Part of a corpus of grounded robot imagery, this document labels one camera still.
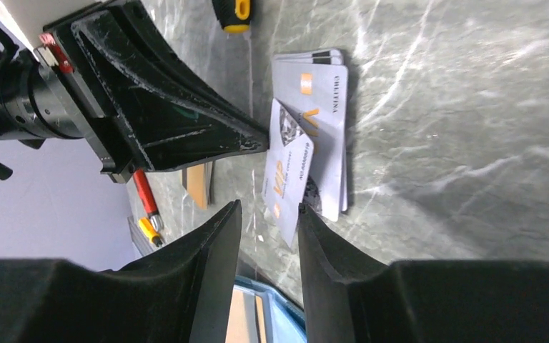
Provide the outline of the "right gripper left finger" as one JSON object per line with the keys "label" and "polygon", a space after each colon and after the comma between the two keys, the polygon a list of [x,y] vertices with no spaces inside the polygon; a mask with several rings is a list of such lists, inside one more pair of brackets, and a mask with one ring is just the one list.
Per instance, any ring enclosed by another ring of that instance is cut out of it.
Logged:
{"label": "right gripper left finger", "polygon": [[223,342],[242,204],[117,271],[0,259],[0,342]]}

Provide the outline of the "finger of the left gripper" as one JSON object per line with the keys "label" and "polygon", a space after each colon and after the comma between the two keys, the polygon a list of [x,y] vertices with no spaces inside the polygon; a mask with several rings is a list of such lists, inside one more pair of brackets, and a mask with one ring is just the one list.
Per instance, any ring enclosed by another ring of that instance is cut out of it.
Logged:
{"label": "finger of the left gripper", "polygon": [[267,130],[202,81],[139,1],[111,1],[71,23],[88,87],[134,163],[168,172],[263,152]]}

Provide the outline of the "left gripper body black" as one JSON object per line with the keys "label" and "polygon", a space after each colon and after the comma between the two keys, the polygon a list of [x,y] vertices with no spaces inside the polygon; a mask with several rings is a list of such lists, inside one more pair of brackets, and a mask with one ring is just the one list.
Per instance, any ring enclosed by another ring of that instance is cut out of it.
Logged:
{"label": "left gripper body black", "polygon": [[46,139],[85,139],[115,183],[129,181],[131,150],[107,115],[111,108],[70,30],[50,29],[34,51],[19,49],[0,29],[0,140],[38,149]]}

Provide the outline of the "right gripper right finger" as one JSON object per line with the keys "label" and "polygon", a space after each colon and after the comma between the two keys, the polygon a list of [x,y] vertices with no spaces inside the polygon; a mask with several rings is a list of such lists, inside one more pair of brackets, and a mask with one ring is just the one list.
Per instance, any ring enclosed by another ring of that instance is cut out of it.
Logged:
{"label": "right gripper right finger", "polygon": [[549,262],[384,264],[306,205],[298,243],[309,342],[549,342]]}

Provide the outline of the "blue leather card holder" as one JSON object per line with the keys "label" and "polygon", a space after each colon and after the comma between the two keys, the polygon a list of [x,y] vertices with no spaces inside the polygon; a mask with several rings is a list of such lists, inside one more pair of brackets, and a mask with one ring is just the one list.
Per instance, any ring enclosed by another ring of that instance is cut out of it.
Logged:
{"label": "blue leather card holder", "polygon": [[234,287],[248,289],[266,302],[269,342],[306,342],[304,312],[274,287],[246,277],[235,277]]}

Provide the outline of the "single silver VIP card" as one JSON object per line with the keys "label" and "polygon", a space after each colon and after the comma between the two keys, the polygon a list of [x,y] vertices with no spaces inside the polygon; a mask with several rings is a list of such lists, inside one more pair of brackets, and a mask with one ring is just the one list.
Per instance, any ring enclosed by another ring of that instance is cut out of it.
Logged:
{"label": "single silver VIP card", "polygon": [[313,151],[311,138],[288,110],[273,99],[262,198],[288,246],[295,236]]}

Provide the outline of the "single gold credit card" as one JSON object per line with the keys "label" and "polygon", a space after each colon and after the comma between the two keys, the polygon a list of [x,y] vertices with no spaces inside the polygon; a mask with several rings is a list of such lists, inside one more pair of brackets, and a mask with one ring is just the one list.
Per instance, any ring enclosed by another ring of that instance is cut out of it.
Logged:
{"label": "single gold credit card", "polygon": [[266,302],[262,296],[235,286],[232,293],[226,343],[266,343]]}

